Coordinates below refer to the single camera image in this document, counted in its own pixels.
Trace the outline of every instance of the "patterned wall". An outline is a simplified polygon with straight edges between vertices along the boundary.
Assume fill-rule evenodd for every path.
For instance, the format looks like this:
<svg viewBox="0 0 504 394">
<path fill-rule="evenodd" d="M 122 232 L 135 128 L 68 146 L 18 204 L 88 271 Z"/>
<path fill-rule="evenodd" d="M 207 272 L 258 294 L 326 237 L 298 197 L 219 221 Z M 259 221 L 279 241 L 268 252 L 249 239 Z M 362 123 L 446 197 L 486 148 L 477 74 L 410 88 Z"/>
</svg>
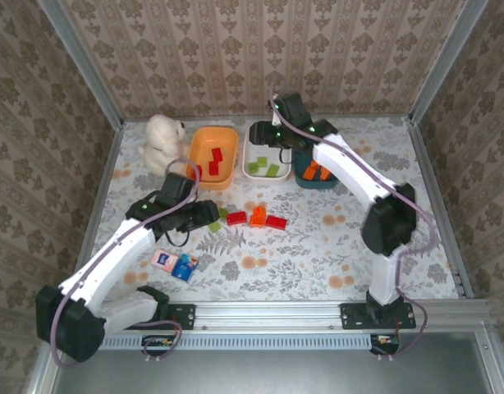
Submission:
<svg viewBox="0 0 504 394">
<path fill-rule="evenodd" d="M 111 138 L 37 3 L 0 0 L 0 393 L 35 362 L 34 297 L 72 273 Z"/>
<path fill-rule="evenodd" d="M 462 257 L 504 342 L 504 1 L 490 0 L 421 121 Z"/>
<path fill-rule="evenodd" d="M 409 111 L 465 0 L 63 0 L 124 117 Z"/>
</svg>

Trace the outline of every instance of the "orange block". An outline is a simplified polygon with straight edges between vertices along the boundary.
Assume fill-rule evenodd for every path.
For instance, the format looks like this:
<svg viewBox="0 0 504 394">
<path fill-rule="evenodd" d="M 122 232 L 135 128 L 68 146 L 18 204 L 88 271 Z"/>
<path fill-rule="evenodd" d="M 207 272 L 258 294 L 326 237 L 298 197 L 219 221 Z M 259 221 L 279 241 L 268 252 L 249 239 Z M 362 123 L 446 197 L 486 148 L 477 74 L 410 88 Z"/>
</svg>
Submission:
<svg viewBox="0 0 504 394">
<path fill-rule="evenodd" d="M 321 174 L 319 175 L 320 181 L 326 181 L 331 176 L 331 172 L 327 168 L 321 169 Z"/>
<path fill-rule="evenodd" d="M 265 218 L 265 217 L 267 217 L 267 209 L 265 207 L 262 207 L 261 205 L 259 205 L 254 208 L 254 211 L 252 212 L 252 216 Z"/>
<path fill-rule="evenodd" d="M 314 178 L 314 175 L 316 175 L 315 169 L 309 167 L 306 169 L 305 174 L 303 174 L 303 179 L 306 179 L 307 181 L 312 181 Z"/>
<path fill-rule="evenodd" d="M 250 217 L 250 227 L 265 227 L 265 222 L 267 218 L 265 216 L 251 216 Z"/>
</svg>

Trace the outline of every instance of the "stuffed teddy bear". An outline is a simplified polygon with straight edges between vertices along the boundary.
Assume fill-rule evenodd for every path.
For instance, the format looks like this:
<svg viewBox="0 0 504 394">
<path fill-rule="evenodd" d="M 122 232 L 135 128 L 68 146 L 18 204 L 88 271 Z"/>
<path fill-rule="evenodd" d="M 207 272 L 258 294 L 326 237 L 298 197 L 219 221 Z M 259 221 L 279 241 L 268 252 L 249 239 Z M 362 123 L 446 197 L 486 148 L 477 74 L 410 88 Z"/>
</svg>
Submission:
<svg viewBox="0 0 504 394">
<path fill-rule="evenodd" d="M 146 125 L 148 143 L 139 147 L 146 167 L 157 176 L 164 176 L 167 165 L 176 158 L 188 155 L 188 144 L 181 140 L 185 136 L 185 124 L 164 115 L 153 115 Z M 184 163 L 174 164 L 174 172 L 185 172 Z"/>
</svg>

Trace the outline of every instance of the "green block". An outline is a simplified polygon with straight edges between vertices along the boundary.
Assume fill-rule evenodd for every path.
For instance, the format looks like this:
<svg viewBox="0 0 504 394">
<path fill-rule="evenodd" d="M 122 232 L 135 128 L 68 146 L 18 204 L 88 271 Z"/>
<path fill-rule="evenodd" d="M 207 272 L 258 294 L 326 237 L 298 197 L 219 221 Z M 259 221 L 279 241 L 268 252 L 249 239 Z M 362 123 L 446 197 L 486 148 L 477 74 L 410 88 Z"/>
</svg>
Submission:
<svg viewBox="0 0 504 394">
<path fill-rule="evenodd" d="M 265 157 L 258 158 L 258 167 L 259 168 L 266 168 L 266 167 L 268 167 L 267 161 L 268 160 Z"/>
<path fill-rule="evenodd" d="M 228 211 L 225 208 L 220 208 L 219 209 L 219 218 L 220 219 L 226 219 L 228 215 Z"/>
<path fill-rule="evenodd" d="M 249 163 L 249 174 L 255 174 L 259 171 L 257 163 Z"/>
<path fill-rule="evenodd" d="M 208 228 L 210 229 L 211 232 L 218 232 L 218 230 L 221 228 L 221 225 L 219 224 L 219 222 L 214 222 L 210 223 L 208 225 Z"/>
<path fill-rule="evenodd" d="M 279 171 L 279 166 L 277 166 L 276 164 L 271 164 L 267 170 L 266 176 L 274 178 L 277 175 L 278 171 Z"/>
</svg>

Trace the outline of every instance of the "white bowl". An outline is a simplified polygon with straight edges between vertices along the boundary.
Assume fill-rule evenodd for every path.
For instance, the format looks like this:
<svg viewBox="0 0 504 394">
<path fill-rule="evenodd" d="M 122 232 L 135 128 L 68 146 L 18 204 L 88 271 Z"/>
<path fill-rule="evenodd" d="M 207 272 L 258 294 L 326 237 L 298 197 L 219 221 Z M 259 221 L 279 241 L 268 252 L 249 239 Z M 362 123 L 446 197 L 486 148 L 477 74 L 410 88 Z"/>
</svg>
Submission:
<svg viewBox="0 0 504 394">
<path fill-rule="evenodd" d="M 249 174 L 248 164 L 258 161 L 258 158 L 267 158 L 267 166 L 260 168 L 255 174 Z M 253 185 L 266 185 L 275 186 L 281 185 L 288 178 L 291 173 L 292 165 L 292 149 L 284 149 L 282 153 L 283 164 L 279 161 L 279 148 L 269 148 L 268 145 L 254 145 L 249 141 L 249 131 L 245 134 L 245 145 L 243 147 L 243 160 L 241 161 L 241 168 L 245 174 L 246 179 Z M 266 177 L 267 170 L 271 164 L 279 166 L 277 176 Z"/>
</svg>

